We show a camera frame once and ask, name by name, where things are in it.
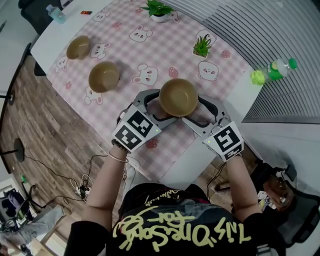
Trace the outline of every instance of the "small plant pot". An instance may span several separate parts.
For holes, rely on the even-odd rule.
[[[167,21],[167,15],[166,14],[162,14],[162,15],[152,15],[151,18],[158,23],[161,22],[166,22]]]
[[[205,60],[205,59],[208,57],[208,55],[209,55],[209,51],[208,51],[208,53],[206,54],[206,56],[201,56],[201,55],[199,55],[199,54],[195,51],[195,45],[194,45],[193,48],[192,48],[192,54],[195,55],[195,56],[197,56],[197,57],[199,57],[199,58],[201,58],[201,59],[203,59],[203,60]]]

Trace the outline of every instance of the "bottle label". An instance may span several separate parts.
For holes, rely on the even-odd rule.
[[[268,75],[271,78],[271,80],[277,80],[284,78],[282,74],[278,71],[277,62],[274,61],[267,67]]]

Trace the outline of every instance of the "black t-shirt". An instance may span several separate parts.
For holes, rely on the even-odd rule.
[[[196,185],[178,190],[147,183],[126,194],[111,232],[90,221],[73,223],[64,255],[97,256],[105,249],[106,255],[254,256],[258,247],[286,254],[283,238],[261,213],[241,223],[227,210],[211,204]]]

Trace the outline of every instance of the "pink checkered tablecloth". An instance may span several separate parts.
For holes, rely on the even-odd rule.
[[[144,0],[115,0],[107,5],[74,36],[90,38],[90,54],[84,60],[67,59],[66,45],[47,75],[64,100],[109,143],[119,113],[140,91],[160,89],[172,78],[183,78],[194,84],[199,95],[223,101],[249,66],[191,17],[174,12],[167,22],[156,23],[140,8],[145,5]],[[193,45],[197,36],[208,33],[212,48],[208,58],[201,59],[193,55]],[[119,83],[113,91],[95,93],[89,87],[89,73],[107,60],[118,66]],[[157,100],[151,105],[151,111],[157,112]],[[213,116],[199,104],[193,117],[209,121]],[[133,152],[130,163],[146,177],[159,180],[195,138],[178,121]]]

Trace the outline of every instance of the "brown bowl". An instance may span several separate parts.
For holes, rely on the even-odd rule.
[[[66,50],[66,56],[70,60],[84,59],[90,52],[90,40],[86,35],[75,38]]]
[[[168,114],[174,117],[185,117],[196,109],[198,93],[192,83],[176,78],[163,85],[159,101]]]
[[[89,86],[96,93],[105,93],[116,87],[120,77],[117,66],[111,61],[95,65],[89,74]]]

